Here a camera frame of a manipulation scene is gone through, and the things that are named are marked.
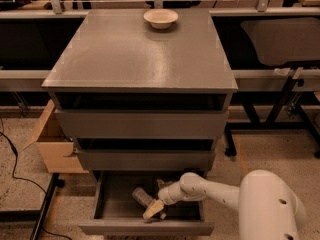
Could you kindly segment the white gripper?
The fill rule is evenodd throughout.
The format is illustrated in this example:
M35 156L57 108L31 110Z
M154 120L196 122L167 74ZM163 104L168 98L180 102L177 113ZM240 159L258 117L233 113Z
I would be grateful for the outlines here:
M178 182L168 181L165 182L157 179L158 184L158 198L155 200L143 213L144 219L150 219L164 209L164 204L167 206L173 205L183 199L183 191Z

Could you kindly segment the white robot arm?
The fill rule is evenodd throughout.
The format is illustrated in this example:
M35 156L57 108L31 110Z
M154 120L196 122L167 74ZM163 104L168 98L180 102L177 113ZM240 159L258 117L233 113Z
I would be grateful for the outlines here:
M238 212L240 240L300 240L307 212L299 197L278 175L254 170L239 186L209 181L187 172L162 186L158 199L143 214L153 217L166 206L184 201L214 200Z

